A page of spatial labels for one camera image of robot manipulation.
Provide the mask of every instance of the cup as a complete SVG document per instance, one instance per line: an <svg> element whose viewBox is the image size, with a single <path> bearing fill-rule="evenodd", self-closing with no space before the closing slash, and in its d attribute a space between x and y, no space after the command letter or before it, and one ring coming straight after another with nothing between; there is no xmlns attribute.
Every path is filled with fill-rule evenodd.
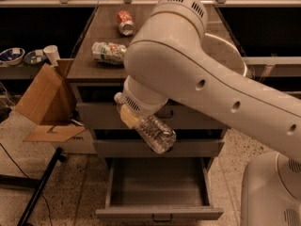
<svg viewBox="0 0 301 226"><path fill-rule="evenodd" d="M49 45L43 49L43 52L48 57L52 65L57 65L57 60L60 59L57 46Z"/></svg>

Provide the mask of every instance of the floor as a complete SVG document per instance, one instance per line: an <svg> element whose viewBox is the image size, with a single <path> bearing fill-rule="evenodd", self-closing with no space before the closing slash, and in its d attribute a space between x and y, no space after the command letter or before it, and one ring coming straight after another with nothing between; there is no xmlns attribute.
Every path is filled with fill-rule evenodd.
<svg viewBox="0 0 301 226"><path fill-rule="evenodd" d="M50 143L28 143L23 138L35 124L18 112L0 124L0 143L23 171L40 178L51 159L54 148ZM230 129L221 154L215 159L209 180L214 207L224 209L217 221L187 221L182 226L239 226L241 183L246 164L261 153L269 151L256 140ZM103 222L95 210L104 208L108 172L95 154L66 154L67 161L58 163L51 175L43 198L28 220L34 226L92 226L92 225L153 225L150 222ZM0 174L23 176L0 148ZM32 194L31 189L0 187L0 226L17 225Z"/></svg>

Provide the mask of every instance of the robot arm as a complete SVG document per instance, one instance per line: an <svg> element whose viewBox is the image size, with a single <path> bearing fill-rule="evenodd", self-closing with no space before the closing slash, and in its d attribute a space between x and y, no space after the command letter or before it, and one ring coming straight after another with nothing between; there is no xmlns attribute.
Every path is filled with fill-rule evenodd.
<svg viewBox="0 0 301 226"><path fill-rule="evenodd" d="M159 1L125 56L134 113L153 114L170 98L301 163L300 101L207 56L206 24L199 0Z"/></svg>

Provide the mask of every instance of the cardboard box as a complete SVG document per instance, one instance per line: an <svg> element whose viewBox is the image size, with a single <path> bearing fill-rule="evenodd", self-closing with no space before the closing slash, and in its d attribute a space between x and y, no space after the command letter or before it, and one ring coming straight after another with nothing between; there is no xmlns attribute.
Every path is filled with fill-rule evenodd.
<svg viewBox="0 0 301 226"><path fill-rule="evenodd" d="M65 79L67 61L60 67L63 70L58 68L58 71L43 65L15 110L37 124L24 141L52 142L55 148L59 146L66 153L93 153L89 131L84 126L70 125L76 100Z"/></svg>

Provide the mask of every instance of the can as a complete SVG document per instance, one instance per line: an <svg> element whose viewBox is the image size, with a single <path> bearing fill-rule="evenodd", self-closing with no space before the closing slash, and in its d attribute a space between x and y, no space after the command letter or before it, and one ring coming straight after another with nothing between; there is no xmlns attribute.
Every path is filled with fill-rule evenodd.
<svg viewBox="0 0 301 226"><path fill-rule="evenodd" d="M122 10L117 14L119 32L125 36L134 34L134 22L129 11Z"/></svg>
<svg viewBox="0 0 301 226"><path fill-rule="evenodd" d="M113 42L94 42L92 45L92 56L100 62L110 64L123 64L127 47L123 44Z"/></svg>

